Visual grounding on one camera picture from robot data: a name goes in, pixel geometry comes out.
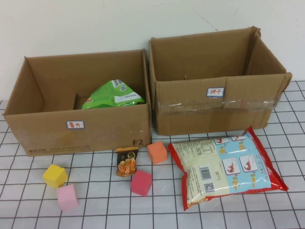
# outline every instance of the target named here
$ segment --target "shrimp snack bag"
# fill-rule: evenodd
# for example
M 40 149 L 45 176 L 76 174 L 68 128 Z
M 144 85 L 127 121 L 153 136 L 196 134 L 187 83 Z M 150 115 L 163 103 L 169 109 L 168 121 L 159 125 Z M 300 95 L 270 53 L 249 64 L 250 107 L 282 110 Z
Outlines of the shrimp snack bag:
M 184 210 L 231 194 L 288 190 L 252 127 L 243 136 L 172 143 L 168 148 L 184 173 Z

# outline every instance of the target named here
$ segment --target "magenta cube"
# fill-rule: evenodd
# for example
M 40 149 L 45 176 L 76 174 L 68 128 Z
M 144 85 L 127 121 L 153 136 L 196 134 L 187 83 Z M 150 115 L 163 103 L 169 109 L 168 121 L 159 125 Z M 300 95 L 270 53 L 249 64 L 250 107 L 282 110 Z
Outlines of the magenta cube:
M 57 199 L 63 211 L 78 207 L 74 185 L 67 185 L 57 189 Z
M 149 189 L 152 186 L 153 178 L 149 173 L 138 170 L 132 179 L 132 192 L 141 196 L 147 196 Z

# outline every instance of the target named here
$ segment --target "pink cube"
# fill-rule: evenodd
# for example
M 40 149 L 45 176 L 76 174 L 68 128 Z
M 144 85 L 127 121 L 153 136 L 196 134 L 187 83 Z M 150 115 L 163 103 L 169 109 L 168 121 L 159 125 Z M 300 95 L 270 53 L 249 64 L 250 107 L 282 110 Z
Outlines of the pink cube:
M 167 159 L 167 150 L 162 142 L 155 142 L 147 146 L 148 156 L 154 165 Z
M 152 186 L 153 178 L 149 173 L 138 170 L 132 179 L 132 192 L 141 196 L 147 196 L 149 189 Z
M 59 206 L 63 211 L 76 208 L 78 206 L 74 185 L 67 185 L 58 188 L 57 199 Z

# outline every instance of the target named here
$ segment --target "black grid line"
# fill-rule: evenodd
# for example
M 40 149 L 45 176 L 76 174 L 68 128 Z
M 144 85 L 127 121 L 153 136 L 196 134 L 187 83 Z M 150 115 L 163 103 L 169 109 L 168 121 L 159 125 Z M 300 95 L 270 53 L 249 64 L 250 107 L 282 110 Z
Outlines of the black grid line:
M 305 100 L 305 97 L 304 97 L 304 94 L 302 93 L 302 90 L 301 90 L 301 88 L 300 88 L 300 86 L 298 85 L 298 89 L 299 90 L 291 90 L 291 91 L 300 91 L 301 92 L 301 94 L 302 94 L 302 98 L 304 98 L 304 100 Z M 282 102 L 286 102 L 287 103 L 287 105 L 289 104 L 290 105 L 290 107 L 291 107 L 291 110 L 290 111 L 276 111 L 276 110 L 273 110 L 273 114 L 275 114 L 276 115 L 276 117 L 277 117 L 277 119 L 279 120 L 277 123 L 278 124 L 290 124 L 290 123 L 300 123 L 300 124 L 302 124 L 302 123 L 305 123 L 305 122 L 300 122 L 300 120 L 299 120 L 299 117 L 296 115 L 296 113 L 297 113 L 297 111 L 295 111 L 293 108 L 292 108 L 292 106 L 291 106 L 291 104 L 290 104 L 290 102 L 295 102 L 295 101 L 298 101 L 298 102 L 300 102 L 299 100 L 290 100 L 289 101 L 289 99 L 287 98 L 287 101 L 280 101 L 280 103 L 282 103 Z M 295 117 L 296 117 L 296 119 L 297 119 L 297 122 L 280 122 L 280 119 L 279 119 L 279 116 L 277 115 L 277 114 L 279 114 L 279 113 L 289 113 L 289 112 L 291 112 L 291 113 L 293 113 L 294 115 L 295 115 Z M 268 139 L 268 137 L 269 136 L 278 136 L 278 135 L 280 135 L 280 134 L 275 134 L 275 135 L 271 135 L 271 134 L 266 134 L 266 132 L 265 132 L 265 130 L 263 130 L 263 132 L 264 132 L 264 134 L 262 134 L 262 133 L 260 133 L 258 136 L 265 136 L 266 137 L 266 140 L 268 141 L 268 144 L 269 144 L 269 147 L 267 147 L 266 149 L 270 149 L 270 153 L 273 155 L 273 157 L 274 157 L 274 159 L 272 160 L 272 162 L 274 162 L 275 164 L 276 164 L 276 166 L 278 167 L 278 169 L 279 169 L 279 175 L 281 176 L 281 178 L 284 178 L 284 177 L 303 177 L 303 179 L 305 180 L 305 176 L 304 176 L 304 173 L 303 173 L 303 171 L 302 171 L 302 169 L 301 169 L 301 167 L 300 167 L 300 162 L 304 162 L 305 160 L 298 160 L 297 158 L 296 158 L 296 153 L 295 153 L 295 150 L 297 149 L 297 148 L 304 148 L 305 149 L 305 146 L 293 146 L 293 147 L 291 147 L 291 144 L 290 144 L 290 141 L 289 141 L 289 139 L 288 139 L 288 137 L 287 136 L 290 136 L 290 135 L 304 135 L 304 129 L 303 129 L 303 126 L 302 125 L 300 125 L 301 126 L 301 128 L 302 128 L 302 130 L 303 130 L 303 133 L 300 133 L 300 134 L 288 134 L 288 133 L 286 133 L 285 132 L 285 130 L 284 130 L 284 128 L 283 128 L 283 126 L 282 126 L 282 129 L 283 129 L 283 132 L 284 132 L 284 134 L 281 134 L 282 136 L 285 136 L 286 138 L 287 138 L 287 141 L 288 141 L 288 143 L 289 143 L 289 146 L 286 146 L 286 147 L 271 147 L 271 145 L 270 145 L 270 142 L 269 142 L 269 139 Z M 4 139 L 5 139 L 5 136 L 4 136 L 4 138 L 3 138 L 3 140 L 2 140 L 2 142 L 0 143 L 0 146 L 1 145 L 10 145 L 10 144 L 17 144 L 17 143 L 3 143 L 4 142 Z M 170 142 L 171 142 L 171 140 L 172 139 L 185 139 L 185 137 L 175 137 L 175 136 L 169 136 L 169 137 L 164 137 L 164 138 L 157 138 L 157 139 L 154 139 L 154 141 L 163 141 L 163 140 L 170 140 Z M 189 141 L 191 141 L 191 140 L 199 140 L 199 139 L 205 139 L 205 137 L 190 137 L 189 135 L 188 135 L 188 140 Z M 278 160 L 277 158 L 275 158 L 275 154 L 274 154 L 274 150 L 275 149 L 278 149 L 278 148 L 291 148 L 291 150 L 292 150 L 292 153 L 293 153 L 293 155 L 294 155 L 294 159 L 293 158 L 287 158 L 287 159 L 289 159 L 289 160 Z M 143 151 L 143 149 L 140 149 L 140 152 L 143 152 L 143 153 L 147 153 L 147 150 L 144 150 Z M 31 168 L 30 167 L 30 169 L 27 169 L 27 168 L 24 168 L 24 169 L 12 169 L 12 165 L 14 164 L 14 161 L 15 161 L 15 158 L 17 158 L 17 157 L 20 157 L 20 156 L 24 156 L 24 155 L 16 155 L 16 153 L 15 153 L 15 155 L 7 155 L 7 156 L 0 156 L 0 160 L 1 160 L 1 158 L 3 158 L 3 157 L 13 157 L 13 161 L 12 161 L 12 163 L 11 163 L 11 166 L 10 166 L 10 168 L 9 169 L 0 169 L 0 171 L 1 170 L 8 170 L 8 173 L 7 173 L 7 177 L 6 177 L 6 179 L 8 179 L 8 176 L 9 176 L 9 172 L 10 171 L 12 171 L 12 170 L 28 170 L 28 176 L 29 176 L 29 173 L 30 173 L 30 171 L 32 171 L 32 170 L 35 170 L 35 169 L 47 169 L 47 168 Z M 80 154 L 92 154 L 92 156 L 94 155 L 94 154 L 104 154 L 104 153 L 112 153 L 112 161 L 113 161 L 113 152 L 89 152 L 89 153 L 80 153 Z M 278 162 L 297 162 L 297 164 L 298 164 L 298 167 L 299 167 L 299 170 L 300 170 L 300 172 L 301 172 L 301 174 L 300 175 L 287 175 L 287 176 L 282 176 L 282 174 L 281 174 L 281 169 L 280 169 L 280 167 L 278 166 Z M 99 215 L 86 215 L 86 216 L 88 216 L 88 217 L 90 217 L 90 216 L 105 216 L 106 218 L 107 218 L 107 216 L 119 216 L 119 215 L 128 215 L 129 216 L 129 228 L 130 228 L 130 225 L 131 225 L 131 215 L 152 215 L 152 220 L 153 220 L 153 223 L 154 223 L 154 215 L 159 215 L 159 214 L 176 214 L 176 223 L 177 223 L 177 228 L 178 228 L 178 214 L 195 214 L 195 213 L 199 213 L 199 216 L 200 216 L 200 220 L 201 220 L 201 225 L 202 224 L 204 224 L 204 222 L 202 221 L 203 219 L 201 218 L 201 210 L 200 210 L 200 206 L 198 206 L 198 209 L 199 209 L 199 211 L 198 212 L 177 212 L 177 203 L 176 203 L 176 197 L 178 197 L 178 198 L 181 198 L 182 197 L 182 195 L 177 195 L 176 193 L 176 187 L 175 187 L 175 182 L 178 182 L 178 180 L 180 179 L 180 178 L 175 178 L 174 177 L 174 169 L 173 169 L 173 166 L 174 166 L 174 163 L 173 163 L 173 159 L 172 159 L 172 163 L 166 163 L 166 164 L 161 164 L 161 165 L 153 165 L 153 164 L 146 164 L 146 163 L 143 163 L 143 164 L 140 164 L 139 166 L 151 166 L 152 167 L 152 176 L 153 176 L 153 168 L 154 167 L 157 167 L 157 166 L 163 166 L 163 165 L 168 165 L 168 166 L 172 166 L 172 173 L 173 173 L 173 177 L 171 178 L 171 179 L 153 179 L 154 181 L 155 180 L 172 180 L 173 181 L 173 185 L 174 185 L 174 194 L 173 195 L 154 195 L 154 193 L 152 192 L 152 195 L 148 195 L 148 197 L 152 197 L 152 201 L 153 201 L 153 197 L 157 197 L 157 196 L 174 196 L 175 197 L 175 207 L 176 207 L 176 210 L 174 211 L 174 209 L 172 210 L 172 211 L 170 211 L 170 212 L 164 212 L 164 213 L 156 213 L 156 212 L 154 212 L 154 205 L 152 204 L 152 213 L 143 213 L 143 214 L 141 214 L 141 213 L 138 213 L 138 214 L 132 214 L 132 204 L 131 204 L 131 198 L 132 198 L 132 196 L 131 196 L 131 194 L 129 195 L 129 196 L 121 196 L 121 197 L 110 197 L 109 196 L 109 192 L 110 192 L 110 185 L 111 185 L 111 183 L 112 182 L 121 182 L 121 181 L 126 181 L 126 180 L 112 180 L 111 181 L 111 176 L 112 176 L 112 167 L 116 167 L 116 166 L 114 166 L 114 165 L 111 165 L 111 166 L 92 166 L 92 164 L 91 164 L 91 166 L 87 166 L 87 167 L 74 167 L 74 166 L 72 166 L 72 161 L 71 161 L 71 166 L 70 167 L 67 167 L 67 169 L 69 168 L 70 169 L 70 172 L 69 172 L 69 174 L 71 173 L 71 169 L 72 168 L 90 168 L 90 170 L 91 170 L 91 168 L 92 167 L 110 167 L 110 170 L 111 170 L 111 172 L 110 172 L 110 180 L 105 180 L 105 181 L 90 181 L 90 178 L 88 179 L 88 182 L 73 182 L 73 183 L 76 183 L 76 184 L 78 184 L 78 183 L 87 183 L 88 184 L 88 187 L 87 187 L 87 192 L 88 192 L 88 190 L 89 190 L 89 184 L 90 183 L 93 183 L 93 182 L 109 182 L 109 189 L 108 189 L 108 196 L 107 197 L 102 197 L 102 198 L 107 198 L 108 199 L 108 202 L 107 202 L 107 208 L 109 207 L 109 199 L 111 199 L 111 198 L 130 198 L 130 209 L 129 209 L 129 213 L 128 214 L 108 214 L 108 211 L 107 211 L 107 213 L 106 214 L 99 214 Z M 27 185 L 28 183 L 27 183 L 27 181 L 25 182 L 25 184 L 6 184 L 6 182 L 4 183 L 4 185 L 3 185 L 3 187 L 4 186 L 8 186 L 8 185 Z M 37 199 L 37 200 L 43 200 L 44 199 L 44 192 L 45 192 L 45 189 L 44 189 L 44 191 L 43 191 L 43 196 L 42 196 L 42 199 Z M 247 209 L 247 205 L 246 205 L 246 202 L 245 202 L 245 198 L 244 198 L 244 195 L 242 195 L 243 196 L 243 201 L 244 201 L 244 205 L 245 205 L 245 209 L 246 209 L 246 211 L 224 211 L 224 208 L 223 208 L 223 206 L 222 206 L 222 200 L 221 200 L 221 198 L 220 198 L 220 203 L 221 203 L 221 206 L 222 206 L 222 211 L 221 210 L 219 210 L 219 211 L 207 211 L 207 212 L 205 212 L 205 213 L 208 213 L 208 212 L 222 212 L 223 213 L 223 217 L 224 217 L 224 223 L 225 223 L 225 227 L 227 228 L 227 223 L 226 223 L 226 218 L 225 218 L 225 213 L 239 213 L 239 212 L 246 212 L 247 213 L 247 216 L 248 216 L 248 212 L 270 212 L 270 214 L 271 214 L 271 218 L 272 218 L 272 221 L 273 221 L 273 224 L 274 224 L 274 227 L 276 228 L 276 226 L 275 226 L 275 219 L 273 218 L 273 214 L 272 214 L 272 212 L 277 212 L 277 211 L 287 211 L 287 210 L 289 210 L 289 211 L 293 211 L 294 212 L 294 214 L 295 214 L 295 218 L 296 218 L 296 220 L 297 220 L 297 222 L 298 222 L 298 224 L 300 225 L 300 223 L 299 223 L 299 221 L 298 221 L 298 218 L 297 218 L 297 215 L 296 215 L 296 212 L 297 211 L 301 211 L 301 210 L 304 210 L 304 209 L 294 209 L 294 207 L 293 207 L 293 204 L 292 204 L 292 201 L 291 201 L 291 199 L 290 199 L 290 194 L 292 194 L 292 193 L 305 193 L 305 191 L 288 191 L 288 192 L 282 192 L 282 193 L 287 193 L 287 195 L 288 195 L 288 198 L 289 198 L 289 200 L 290 200 L 290 204 L 291 204 L 291 206 L 292 206 L 292 209 L 281 209 L 281 210 L 271 210 L 271 208 L 270 208 L 270 205 L 269 205 L 269 201 L 268 201 L 268 198 L 267 198 L 267 195 L 266 194 L 272 194 L 272 193 L 279 193 L 279 192 L 275 192 L 275 191 L 269 191 L 269 192 L 265 192 L 264 193 L 264 195 L 265 195 L 265 199 L 266 199 L 266 201 L 267 201 L 267 204 L 268 204 L 268 210 L 260 210 L 260 211 L 252 211 L 252 210 L 248 210 Z M 87 201 L 87 199 L 92 199 L 92 198 L 89 198 L 88 196 L 86 196 L 86 197 L 83 197 L 83 198 L 79 198 L 79 199 L 84 199 L 85 201 Z M 24 201 L 24 200 L 28 200 L 28 199 L 20 199 L 20 200 L 18 200 L 19 201 L 19 205 L 20 205 L 20 203 L 22 202 L 22 201 Z M 0 201 L 16 201 L 16 200 L 8 200 L 8 199 L 6 199 L 6 200 L 0 200 Z M 37 220 L 38 220 L 38 218 L 58 218 L 59 216 L 47 216 L 47 217 L 41 217 L 41 216 L 39 216 L 39 213 L 38 213 L 38 216 L 37 217 L 22 217 L 22 218 L 36 218 Z M 62 218 L 73 218 L 73 217 L 83 217 L 84 218 L 84 214 L 80 214 L 80 215 L 75 215 L 75 216 L 62 216 Z M 1 218 L 0 217 L 0 219 L 19 219 L 19 218 L 21 218 L 21 217 L 17 217 L 17 215 L 15 215 L 15 217 L 5 217 L 5 218 Z
M 177 200 L 176 200 L 176 188 L 175 188 L 175 179 L 174 179 L 174 172 L 173 172 L 173 194 L 175 195 L 175 211 L 176 211 L 176 225 L 177 225 L 177 229 L 179 229 L 179 225 L 178 225 L 178 214 L 177 214 Z
M 153 181 L 153 163 L 152 163 L 152 181 Z M 154 229 L 154 195 L 153 195 L 153 182 L 152 182 L 152 229 Z
M 72 163 L 73 163 L 73 158 L 74 158 L 74 154 L 72 155 L 72 159 L 71 159 L 71 167 L 72 167 Z M 72 171 L 72 168 L 69 170 L 69 176 L 68 176 L 68 180 L 67 180 L 66 184 L 68 184 L 68 182 L 69 182 L 71 171 Z M 59 229 L 60 224 L 61 224 L 61 216 L 62 216 L 62 211 L 61 211 L 61 214 L 59 215 L 59 221 L 58 221 L 57 229 Z
M 227 229 L 227 223 L 226 223 L 226 220 L 225 220 L 225 214 L 224 214 L 224 206 L 223 206 L 223 202 L 222 202 L 222 200 L 221 200 L 221 197 L 219 197 L 219 200 L 220 200 L 220 205 L 221 205 L 221 208 L 222 208 L 222 210 L 223 210 L 224 226 L 225 226 L 225 229 Z
M 30 174 L 30 171 L 31 171 L 31 167 L 33 165 L 33 161 L 34 161 L 34 157 L 33 157 L 32 162 L 30 164 L 30 169 L 29 169 L 29 172 L 28 172 L 27 179 L 26 179 L 25 183 L 27 183 L 27 181 L 28 181 L 29 174 Z M 20 203 L 21 203 L 21 199 L 22 199 L 22 196 L 23 196 L 23 192 L 24 192 L 25 186 L 26 185 L 23 186 L 23 190 L 22 190 L 22 194 L 21 194 L 21 197 L 20 197 L 20 200 L 19 200 L 19 204 L 18 204 L 18 207 L 17 207 L 17 210 L 16 210 L 15 218 L 14 218 L 13 224 L 11 225 L 12 229 L 14 227 L 14 223 L 15 223 L 15 220 L 16 220 L 16 217 L 17 217 L 17 214 L 18 214 L 18 210 L 19 210 L 19 207 L 20 207 Z
M 107 218 L 108 218 L 108 208 L 109 208 L 109 196 L 110 196 L 110 186 L 111 186 L 111 175 L 112 175 L 112 167 L 110 169 L 110 178 L 109 178 L 109 190 L 108 190 L 108 200 L 107 200 L 107 210 L 106 210 L 106 220 L 105 220 L 105 229 L 107 229 Z
M 90 177 L 91 177 L 91 171 L 92 171 L 92 164 L 93 164 L 93 158 L 94 158 L 94 152 L 92 153 L 92 159 L 91 159 L 91 168 L 90 168 L 90 172 L 89 172 L 89 178 L 88 180 L 90 181 Z M 82 221 L 81 221 L 81 229 L 84 225 L 84 219 L 85 219 L 85 211 L 86 211 L 86 205 L 87 205 L 87 197 L 88 197 L 88 192 L 89 192 L 89 182 L 88 182 L 88 186 L 87 186 L 87 193 L 86 193 L 86 198 L 85 198 L 85 206 L 84 206 L 84 213 L 83 213 L 83 216 L 82 216 Z
M 38 214 L 37 214 L 37 219 L 36 219 L 36 222 L 35 222 L 35 227 L 34 227 L 34 229 L 36 229 L 36 227 L 37 227 L 38 216 L 39 216 L 39 213 L 40 213 L 40 209 L 41 209 L 41 206 L 42 206 L 43 197 L 44 197 L 44 193 L 46 192 L 46 189 L 47 189 L 47 184 L 45 184 L 44 189 L 43 189 L 43 194 L 42 194 L 42 197 L 41 197 L 41 202 L 40 202 L 40 205 L 39 205 Z
M 280 170 L 280 168 L 279 168 L 279 166 L 278 166 L 278 164 L 277 164 L 277 161 L 275 161 L 275 163 L 276 163 L 276 166 L 277 166 L 278 171 L 279 171 L 279 176 L 280 176 L 280 177 L 283 179 L 282 174 L 281 174 L 281 170 Z M 297 215 L 296 215 L 296 212 L 295 212 L 294 206 L 293 206 L 293 204 L 292 204 L 292 201 L 291 201 L 291 199 L 290 199 L 290 196 L 289 196 L 289 194 L 287 194 L 287 195 L 288 195 L 288 198 L 289 198 L 289 201 L 290 201 L 291 207 L 292 207 L 292 209 L 293 209 L 293 211 L 294 211 L 296 221 L 297 221 L 297 223 L 298 223 L 298 225 L 299 225 L 299 228 L 301 228 L 301 225 L 300 225 L 299 219 L 297 218 Z

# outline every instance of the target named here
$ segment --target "white wall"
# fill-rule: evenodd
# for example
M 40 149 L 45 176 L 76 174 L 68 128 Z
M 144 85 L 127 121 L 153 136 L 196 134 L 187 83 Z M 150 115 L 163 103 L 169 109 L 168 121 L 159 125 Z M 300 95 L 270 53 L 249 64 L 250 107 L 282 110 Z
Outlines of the white wall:
M 0 100 L 24 56 L 148 48 L 153 37 L 262 28 L 293 80 L 305 80 L 305 0 L 0 0 Z

